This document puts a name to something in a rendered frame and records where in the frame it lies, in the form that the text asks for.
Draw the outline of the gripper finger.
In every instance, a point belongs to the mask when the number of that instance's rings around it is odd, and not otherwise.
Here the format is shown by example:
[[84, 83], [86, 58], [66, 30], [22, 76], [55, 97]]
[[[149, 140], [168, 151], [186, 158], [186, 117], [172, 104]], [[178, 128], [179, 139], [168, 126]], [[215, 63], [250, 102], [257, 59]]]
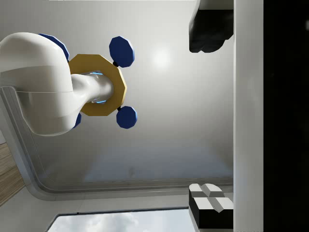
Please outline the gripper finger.
[[233, 232], [233, 212], [233, 202], [218, 186], [189, 186], [189, 215], [195, 232]]
[[234, 34], [234, 0], [196, 0], [189, 22], [189, 51], [212, 53]]

